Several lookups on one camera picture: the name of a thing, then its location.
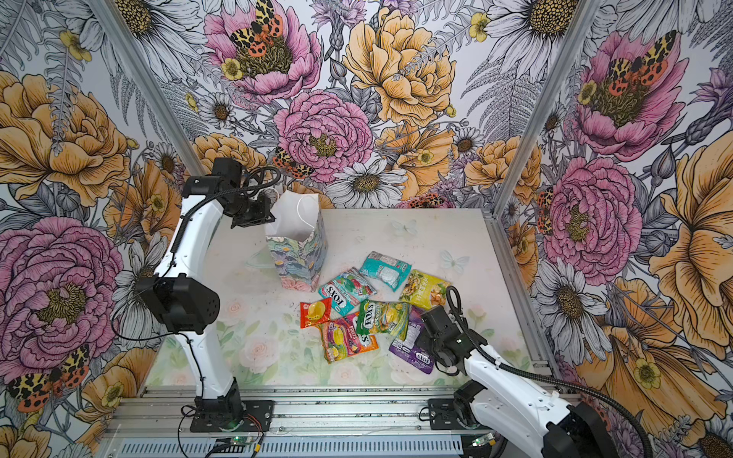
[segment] white daisy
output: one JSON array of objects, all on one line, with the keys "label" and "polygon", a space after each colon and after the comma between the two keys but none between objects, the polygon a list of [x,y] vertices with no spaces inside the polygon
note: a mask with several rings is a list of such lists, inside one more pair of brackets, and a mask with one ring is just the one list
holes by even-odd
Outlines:
[{"label": "white daisy", "polygon": [[[115,329],[125,337],[131,339],[147,339],[163,332],[163,326],[150,313],[140,296],[135,292],[135,286],[140,278],[153,277],[155,267],[161,262],[168,248],[168,238],[161,237],[160,232],[152,236],[147,251],[137,240],[130,244],[130,268],[117,274],[114,281],[117,289],[112,294],[115,302],[112,311],[112,320],[117,322]],[[125,348],[138,347],[139,344],[154,347],[160,342],[156,339],[147,342],[134,342],[120,339],[120,346]]]},{"label": "white daisy", "polygon": [[686,452],[690,458],[733,456],[733,421],[730,416],[726,415],[721,420],[714,415],[705,421],[705,436]]},{"label": "white daisy", "polygon": [[708,22],[721,8],[721,0],[621,0],[616,6],[620,14],[616,30],[629,31],[629,38],[648,43],[669,32],[686,33],[697,15]]},{"label": "white daisy", "polygon": [[592,361],[583,338],[591,351],[605,361],[606,352],[611,351],[611,342],[593,320],[593,316],[604,315],[605,303],[597,296],[586,294],[586,279],[583,273],[571,264],[557,259],[557,265],[544,259],[537,268],[537,277],[532,284],[532,304],[542,319],[542,326],[550,330],[556,349],[569,356],[573,364],[583,360]]},{"label": "white daisy", "polygon": [[[57,0],[56,9],[66,19],[66,27],[79,35],[81,47],[102,50],[102,58],[112,75],[122,60],[89,8],[89,1]],[[199,4],[193,0],[116,0],[128,28],[142,47],[152,71],[168,82],[181,75],[193,75],[192,61],[201,59],[194,48],[206,43],[196,29],[202,22]]]},{"label": "white daisy", "polygon": [[183,187],[185,165],[173,145],[161,142],[150,151],[149,157],[155,161],[166,180],[177,188]]},{"label": "white daisy", "polygon": [[476,128],[459,128],[453,137],[459,155],[472,155],[484,146],[484,136]]},{"label": "white daisy", "polygon": [[379,159],[367,168],[357,162],[353,167],[335,173],[336,181],[328,185],[325,193],[339,208],[390,208],[399,204],[404,186],[394,186],[407,181],[406,170],[384,171],[387,161]]},{"label": "white daisy", "polygon": [[517,75],[540,80],[555,61],[578,0],[494,0],[486,33],[497,40],[488,59],[504,58],[501,72],[517,63]]},{"label": "white daisy", "polygon": [[232,99],[223,92],[214,92],[201,97],[199,116],[219,129],[228,128],[235,121]]}]

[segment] table surface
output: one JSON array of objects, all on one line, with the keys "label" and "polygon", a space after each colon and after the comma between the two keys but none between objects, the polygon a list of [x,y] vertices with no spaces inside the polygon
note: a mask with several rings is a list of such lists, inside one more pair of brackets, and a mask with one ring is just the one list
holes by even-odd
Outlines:
[{"label": "table surface", "polygon": [[[415,269],[451,281],[460,291],[470,326],[507,361],[531,370],[526,343],[480,210],[322,212],[328,255],[321,284],[350,267],[360,267],[372,250],[402,259]],[[416,234],[405,231],[404,226],[414,228]],[[446,262],[464,256],[468,262],[462,273]],[[425,386],[465,381],[438,370],[420,372],[388,351],[393,338],[386,334],[377,336],[379,350],[327,363],[318,328],[300,329],[299,303],[314,302],[320,296],[281,287],[263,226],[230,229],[222,221],[205,264],[204,283],[221,299],[217,322],[221,349],[240,387]],[[397,300],[402,288],[400,285],[392,292],[378,280],[372,284],[378,289],[372,296],[375,300]],[[174,340],[161,345],[147,384],[194,385],[183,350]]]}]

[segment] candy bag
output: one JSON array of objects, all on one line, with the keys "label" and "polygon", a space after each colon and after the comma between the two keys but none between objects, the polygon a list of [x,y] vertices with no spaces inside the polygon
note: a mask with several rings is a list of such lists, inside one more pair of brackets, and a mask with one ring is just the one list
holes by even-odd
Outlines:
[{"label": "candy bag", "polygon": [[377,290],[352,267],[320,287],[318,293],[322,298],[332,298],[334,310],[345,316]]},{"label": "candy bag", "polygon": [[358,353],[379,348],[374,336],[356,333],[358,313],[319,324],[324,358],[329,362],[340,361]]},{"label": "candy bag", "polygon": [[326,298],[313,303],[301,302],[301,329],[329,321],[331,301]]},{"label": "candy bag", "polygon": [[425,327],[420,317],[418,309],[412,309],[410,311],[410,322],[408,323],[407,337],[402,340],[395,339],[392,345],[389,346],[389,351],[399,356],[403,360],[412,364],[416,368],[420,369],[426,374],[432,372],[432,368],[435,366],[435,360],[428,352],[415,345],[415,340],[420,335],[420,331]]},{"label": "candy bag", "polygon": [[359,307],[356,333],[360,336],[388,333],[404,339],[408,332],[410,304],[405,302],[380,302],[365,300]]},{"label": "candy bag", "polygon": [[364,260],[359,272],[369,278],[381,280],[387,283],[392,291],[397,291],[408,277],[411,267],[407,262],[372,251]]},{"label": "candy bag", "polygon": [[400,300],[409,302],[424,310],[446,305],[446,288],[451,283],[442,278],[428,275],[420,270],[410,272],[405,287],[402,288]]}]

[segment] floral gift bag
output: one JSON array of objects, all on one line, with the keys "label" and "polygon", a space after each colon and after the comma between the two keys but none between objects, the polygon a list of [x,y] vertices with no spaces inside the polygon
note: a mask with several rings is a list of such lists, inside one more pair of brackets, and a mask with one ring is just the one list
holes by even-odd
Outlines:
[{"label": "floral gift bag", "polygon": [[265,236],[282,286],[298,291],[318,288],[328,244],[317,194],[285,193],[272,208]]}]

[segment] yellow snack bag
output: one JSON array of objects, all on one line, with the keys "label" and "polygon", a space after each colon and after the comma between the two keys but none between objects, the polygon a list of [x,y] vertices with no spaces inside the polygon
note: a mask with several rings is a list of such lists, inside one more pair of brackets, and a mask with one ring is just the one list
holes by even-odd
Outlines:
[{"label": "yellow snack bag", "polygon": [[399,299],[423,310],[442,307],[446,305],[446,288],[450,285],[450,281],[413,269]]}]

